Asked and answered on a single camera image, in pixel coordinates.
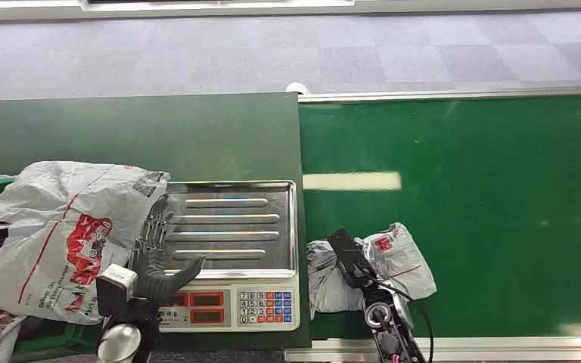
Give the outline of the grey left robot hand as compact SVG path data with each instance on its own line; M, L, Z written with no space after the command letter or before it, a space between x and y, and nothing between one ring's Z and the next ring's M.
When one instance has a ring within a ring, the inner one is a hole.
M178 291L193 281L206 259L196 254L177 272L171 275L165 272L163 241L173 218L168 199L167 193L162 194L149 209L130 259L130 269L138 274L135 295L160 305L170 302Z

